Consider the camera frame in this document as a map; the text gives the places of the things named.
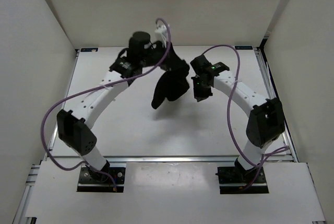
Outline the black skirt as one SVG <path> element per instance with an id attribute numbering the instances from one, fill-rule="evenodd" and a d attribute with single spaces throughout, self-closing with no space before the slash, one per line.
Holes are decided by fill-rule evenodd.
<path id="1" fill-rule="evenodd" d="M 157 109 L 165 99 L 176 101 L 190 88 L 187 81 L 190 66 L 181 59 L 171 44 L 167 57 L 159 65 L 164 74 L 159 78 L 151 101 L 153 109 Z"/>

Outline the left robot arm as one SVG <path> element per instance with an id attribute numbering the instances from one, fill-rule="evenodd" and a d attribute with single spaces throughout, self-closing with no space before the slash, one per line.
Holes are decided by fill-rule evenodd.
<path id="1" fill-rule="evenodd" d="M 157 40 L 152 42 L 149 33 L 134 32 L 100 84 L 83 92 L 84 98 L 76 107 L 68 111 L 62 109 L 57 114 L 59 139 L 83 160 L 97 182 L 109 178 L 109 162 L 98 150 L 92 128 L 107 106 L 135 79 L 143 76 L 143 68 L 157 68 L 167 59 L 172 46 L 170 30 L 158 27 L 155 34 Z"/>

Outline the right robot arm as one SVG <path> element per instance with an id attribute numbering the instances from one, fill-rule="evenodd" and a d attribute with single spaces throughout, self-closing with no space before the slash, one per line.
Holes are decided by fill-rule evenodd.
<path id="1" fill-rule="evenodd" d="M 248 117 L 247 142 L 235 162 L 234 175 L 240 182 L 248 181 L 253 169 L 260 164 L 268 147 L 285 131 L 282 103 L 278 98 L 265 98 L 235 76 L 225 64 L 211 64 L 207 59 L 192 60 L 195 72 L 194 97 L 199 102 L 212 96 L 214 88 L 229 97 Z"/>

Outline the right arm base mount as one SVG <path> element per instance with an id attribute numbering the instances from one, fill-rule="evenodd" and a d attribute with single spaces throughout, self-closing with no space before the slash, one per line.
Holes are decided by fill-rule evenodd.
<path id="1" fill-rule="evenodd" d="M 240 173 L 236 167 L 217 167 L 220 194 L 268 194 L 264 169 Z"/>

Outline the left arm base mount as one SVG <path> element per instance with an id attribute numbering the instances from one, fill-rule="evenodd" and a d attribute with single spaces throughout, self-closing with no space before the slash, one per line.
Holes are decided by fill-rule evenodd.
<path id="1" fill-rule="evenodd" d="M 77 183 L 77 192 L 122 193 L 124 191 L 125 172 L 125 167 L 109 168 L 109 175 L 115 181 L 116 188 L 114 188 L 113 181 L 109 176 L 94 174 L 88 167 L 81 167 Z"/>

